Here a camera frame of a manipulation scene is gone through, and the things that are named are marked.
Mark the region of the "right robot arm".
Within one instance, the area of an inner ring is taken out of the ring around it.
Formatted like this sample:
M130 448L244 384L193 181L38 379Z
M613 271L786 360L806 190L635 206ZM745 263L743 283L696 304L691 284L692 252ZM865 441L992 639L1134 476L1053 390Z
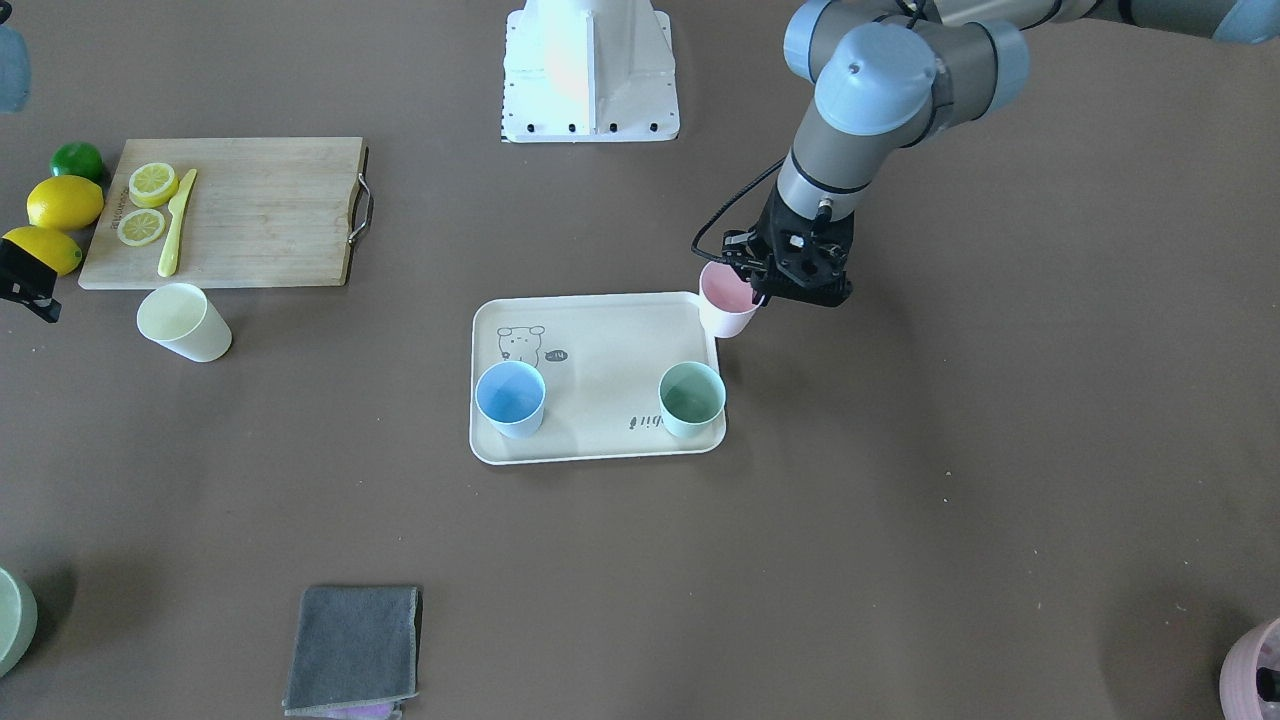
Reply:
M23 36L1 28L1 109L20 111L29 96L29 54ZM18 304L46 323L60 316L61 304L54 299L56 273L12 240L1 240L1 299Z

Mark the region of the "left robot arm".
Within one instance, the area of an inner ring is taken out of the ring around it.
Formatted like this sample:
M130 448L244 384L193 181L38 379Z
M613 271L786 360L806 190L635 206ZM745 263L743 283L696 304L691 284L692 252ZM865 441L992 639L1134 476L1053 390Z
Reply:
M1275 1L808 1L783 37L814 92L762 214L716 261L772 299L836 307L855 213L891 152L1010 104L1030 74L1025 32L1107 20L1221 44L1277 37Z

